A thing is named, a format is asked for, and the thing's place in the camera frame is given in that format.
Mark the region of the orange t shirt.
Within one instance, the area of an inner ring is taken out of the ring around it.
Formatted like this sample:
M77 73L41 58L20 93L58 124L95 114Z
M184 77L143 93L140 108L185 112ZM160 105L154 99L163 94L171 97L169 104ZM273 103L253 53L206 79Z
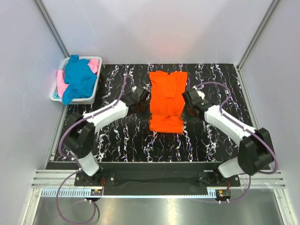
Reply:
M183 134L181 115L185 106L187 72L149 72L151 82L150 131Z

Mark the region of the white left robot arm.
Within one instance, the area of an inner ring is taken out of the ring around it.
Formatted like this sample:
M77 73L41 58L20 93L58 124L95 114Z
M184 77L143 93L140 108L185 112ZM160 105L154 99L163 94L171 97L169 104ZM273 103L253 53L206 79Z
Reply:
M145 88L134 87L130 93L121 93L105 107L83 115L76 112L70 116L67 130L59 142L59 151L62 154L62 148L65 147L70 152L69 156L74 158L87 183L95 186L103 180L103 169L92 154L95 134L116 120L145 112L149 94Z

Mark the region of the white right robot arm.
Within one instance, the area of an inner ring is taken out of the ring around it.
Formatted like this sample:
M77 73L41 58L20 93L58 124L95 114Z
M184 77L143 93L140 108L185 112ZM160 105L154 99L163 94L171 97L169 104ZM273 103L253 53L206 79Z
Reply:
M235 175L261 173L264 167L276 162L268 130L256 129L234 118L222 105L206 100L205 94L195 88L182 96L190 116L215 126L239 147L237 157L224 161L214 170L215 184L223 186Z

